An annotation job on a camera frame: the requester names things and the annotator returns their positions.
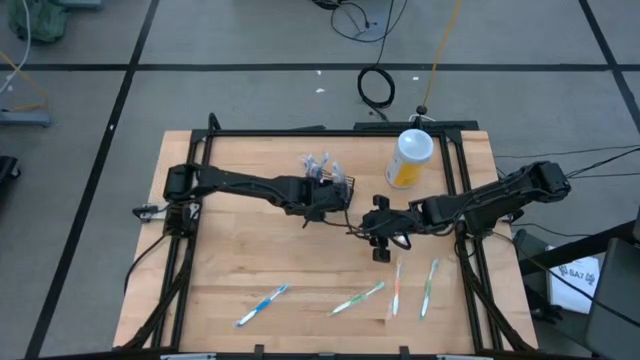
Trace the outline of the black aluminium table frame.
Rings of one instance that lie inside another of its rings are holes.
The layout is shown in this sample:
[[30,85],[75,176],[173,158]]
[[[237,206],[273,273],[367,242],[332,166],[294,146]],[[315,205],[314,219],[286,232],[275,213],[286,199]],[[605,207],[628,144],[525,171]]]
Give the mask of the black aluminium table frame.
[[[256,176],[299,175],[302,160],[328,152],[355,179],[349,218],[358,222],[376,194],[396,208],[430,195],[461,190],[456,161],[444,163],[436,150],[421,182],[410,189],[390,187],[384,170],[394,134],[334,131],[232,131],[215,134],[205,146],[197,133],[164,135],[149,198],[162,198],[170,167],[186,160]],[[158,221],[143,225],[137,251],[142,263],[131,275],[114,344],[119,359],[159,359],[176,352],[216,353],[216,360],[346,360],[383,355],[400,359],[440,353],[471,354],[474,337],[468,317],[460,263],[452,237],[416,236],[413,247],[395,250],[389,264],[372,259],[369,245],[348,236],[342,218],[308,223],[263,200],[216,193],[207,197],[192,240],[163,237]],[[391,316],[396,259],[402,258],[399,312]],[[428,311],[419,319],[425,283],[434,259]],[[384,281],[385,287],[337,315],[338,305]],[[282,285],[286,292],[245,326],[235,323]]]

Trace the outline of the black chair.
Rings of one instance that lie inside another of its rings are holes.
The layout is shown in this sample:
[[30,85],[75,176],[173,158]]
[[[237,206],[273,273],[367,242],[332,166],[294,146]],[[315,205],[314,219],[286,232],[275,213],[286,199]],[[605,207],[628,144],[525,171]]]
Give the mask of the black chair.
[[635,326],[594,304],[585,342],[612,360],[640,360],[640,249],[612,240],[606,252],[594,299],[639,323]]

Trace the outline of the black metal bar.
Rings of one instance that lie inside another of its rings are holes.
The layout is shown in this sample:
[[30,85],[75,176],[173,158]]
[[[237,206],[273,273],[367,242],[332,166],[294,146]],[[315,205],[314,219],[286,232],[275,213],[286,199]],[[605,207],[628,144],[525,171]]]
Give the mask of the black metal bar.
[[520,272],[522,275],[529,275],[543,268],[551,269],[603,253],[608,249],[611,240],[622,240],[630,244],[640,243],[640,218],[540,253],[533,256],[531,260],[521,260]]

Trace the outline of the green bag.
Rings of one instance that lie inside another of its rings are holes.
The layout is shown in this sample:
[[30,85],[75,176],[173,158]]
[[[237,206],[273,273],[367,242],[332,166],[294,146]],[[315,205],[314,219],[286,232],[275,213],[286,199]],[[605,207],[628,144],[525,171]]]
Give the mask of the green bag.
[[6,10],[8,27],[21,40],[27,39],[27,23],[33,42],[54,43],[65,35],[69,13],[51,0],[6,0]]

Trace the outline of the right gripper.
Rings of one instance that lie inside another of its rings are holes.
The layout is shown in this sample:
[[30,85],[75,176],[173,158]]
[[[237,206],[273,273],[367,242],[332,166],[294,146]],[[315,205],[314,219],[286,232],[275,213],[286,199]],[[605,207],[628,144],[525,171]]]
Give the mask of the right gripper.
[[390,263],[389,239],[399,233],[412,233],[416,229],[416,212],[412,209],[390,209],[390,199],[383,195],[373,196],[375,210],[362,217],[360,231],[374,236],[370,239],[375,262]]

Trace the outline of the black floor object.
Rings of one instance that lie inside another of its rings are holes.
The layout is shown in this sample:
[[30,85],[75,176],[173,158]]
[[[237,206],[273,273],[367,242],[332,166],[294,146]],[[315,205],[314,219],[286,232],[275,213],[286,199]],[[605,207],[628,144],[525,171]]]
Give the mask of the black floor object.
[[19,178],[21,171],[18,167],[18,159],[11,156],[0,156],[0,184]]

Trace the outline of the black wire caddy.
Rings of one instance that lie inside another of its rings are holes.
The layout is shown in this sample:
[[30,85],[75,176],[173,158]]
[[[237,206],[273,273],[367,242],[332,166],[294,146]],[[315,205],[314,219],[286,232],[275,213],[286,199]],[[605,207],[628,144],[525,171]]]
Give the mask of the black wire caddy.
[[307,177],[305,175],[305,178],[307,180],[310,181],[311,183],[311,206],[314,210],[319,210],[319,204],[321,201],[323,201],[325,198],[329,197],[329,196],[339,196],[341,198],[343,198],[346,202],[346,207],[345,209],[348,209],[350,204],[351,204],[351,200],[354,194],[354,186],[355,186],[355,179],[349,175],[346,174],[346,194],[345,195],[337,195],[331,192],[326,192],[323,191],[320,188],[320,181],[322,179],[332,179],[332,170],[325,170],[324,169],[324,174],[323,174],[323,178],[319,179],[316,177],[316,168],[313,169],[313,174],[311,177]]

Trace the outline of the white printed box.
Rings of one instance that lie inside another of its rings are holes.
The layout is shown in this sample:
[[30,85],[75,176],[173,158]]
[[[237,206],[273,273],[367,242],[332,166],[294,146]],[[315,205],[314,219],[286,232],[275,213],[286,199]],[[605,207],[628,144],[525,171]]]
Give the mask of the white printed box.
[[548,275],[548,296],[551,305],[588,315],[592,301],[580,291],[593,297],[600,277],[599,260],[585,257],[551,268]]

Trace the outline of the orange toothbrush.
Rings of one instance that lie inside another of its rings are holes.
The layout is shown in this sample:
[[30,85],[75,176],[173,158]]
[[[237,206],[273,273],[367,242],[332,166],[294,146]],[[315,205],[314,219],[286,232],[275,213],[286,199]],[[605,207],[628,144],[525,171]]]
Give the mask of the orange toothbrush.
[[392,318],[396,318],[399,312],[399,302],[400,302],[400,288],[401,288],[401,275],[402,275],[402,258],[398,256],[396,259],[396,268],[395,268],[395,278],[394,278],[394,293],[391,302],[391,316]]

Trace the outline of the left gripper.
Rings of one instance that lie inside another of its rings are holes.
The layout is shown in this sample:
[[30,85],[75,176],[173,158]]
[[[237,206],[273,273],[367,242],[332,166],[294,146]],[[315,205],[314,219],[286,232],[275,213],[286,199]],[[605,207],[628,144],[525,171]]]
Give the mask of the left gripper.
[[329,196],[321,202],[317,197],[320,188],[326,192],[345,195],[345,181],[278,176],[274,178],[274,187],[277,190],[275,205],[282,208],[286,215],[302,216],[305,219],[304,227],[310,222],[323,222],[325,213],[340,212],[346,207],[345,200],[339,196]]

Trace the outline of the white yellow wipes canister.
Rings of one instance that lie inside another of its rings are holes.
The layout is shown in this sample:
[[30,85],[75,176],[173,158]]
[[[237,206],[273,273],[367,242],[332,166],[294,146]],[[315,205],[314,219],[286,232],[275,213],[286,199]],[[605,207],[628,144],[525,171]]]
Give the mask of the white yellow wipes canister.
[[423,166],[431,159],[433,151],[433,139],[425,131],[403,131],[397,138],[385,172],[389,185],[395,188],[414,186],[421,176]]

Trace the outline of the grey metal bar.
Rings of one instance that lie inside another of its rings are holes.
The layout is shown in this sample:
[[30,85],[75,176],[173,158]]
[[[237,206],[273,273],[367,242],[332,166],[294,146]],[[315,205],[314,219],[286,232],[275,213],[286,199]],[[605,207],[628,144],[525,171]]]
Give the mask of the grey metal bar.
[[49,127],[51,117],[46,112],[0,111],[0,125]]

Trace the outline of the green toothbrush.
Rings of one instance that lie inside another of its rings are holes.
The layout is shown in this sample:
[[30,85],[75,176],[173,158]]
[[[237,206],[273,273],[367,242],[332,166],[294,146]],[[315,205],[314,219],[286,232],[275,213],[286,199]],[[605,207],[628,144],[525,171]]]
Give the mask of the green toothbrush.
[[377,291],[383,289],[385,287],[385,282],[384,281],[380,281],[378,282],[373,288],[371,288],[368,291],[365,291],[361,294],[356,295],[355,297],[349,299],[348,301],[338,305],[336,308],[334,308],[329,315],[330,316],[334,316],[337,315],[338,313],[346,310],[349,307],[352,307],[354,305],[359,304],[360,302],[366,300],[367,298],[369,298],[372,294],[376,293]]
[[434,259],[431,263],[430,272],[425,283],[424,297],[423,297],[423,301],[420,308],[420,315],[419,315],[420,320],[424,320],[426,317],[430,298],[431,298],[431,293],[432,293],[433,278],[435,276],[435,273],[438,270],[439,263],[440,263],[440,260],[438,258]]

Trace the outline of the silver arm base bracket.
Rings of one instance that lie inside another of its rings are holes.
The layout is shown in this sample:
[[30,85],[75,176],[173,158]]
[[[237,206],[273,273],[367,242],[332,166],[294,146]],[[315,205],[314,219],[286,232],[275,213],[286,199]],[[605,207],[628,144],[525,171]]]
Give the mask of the silver arm base bracket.
[[142,206],[133,208],[132,214],[141,222],[146,223],[150,222],[153,219],[157,219],[164,213],[165,210],[165,207],[161,207],[157,204],[144,204]]

